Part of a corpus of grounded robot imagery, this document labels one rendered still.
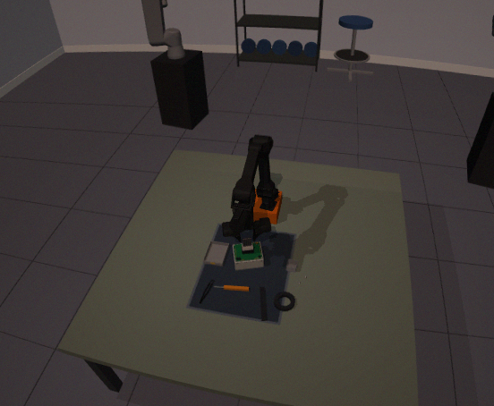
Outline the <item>green circuit board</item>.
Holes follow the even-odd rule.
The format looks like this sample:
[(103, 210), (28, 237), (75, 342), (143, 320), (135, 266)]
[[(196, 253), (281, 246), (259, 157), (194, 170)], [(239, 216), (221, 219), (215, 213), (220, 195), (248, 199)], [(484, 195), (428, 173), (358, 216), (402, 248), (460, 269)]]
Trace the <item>green circuit board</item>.
[[(235, 262), (262, 259), (260, 243), (258, 242), (258, 244), (255, 244), (255, 242), (253, 242), (252, 245), (253, 245), (254, 253), (251, 254), (242, 254), (242, 244), (234, 245)], [(258, 256), (260, 256), (260, 258)], [(239, 259), (236, 260), (236, 258), (241, 258), (241, 260)]]

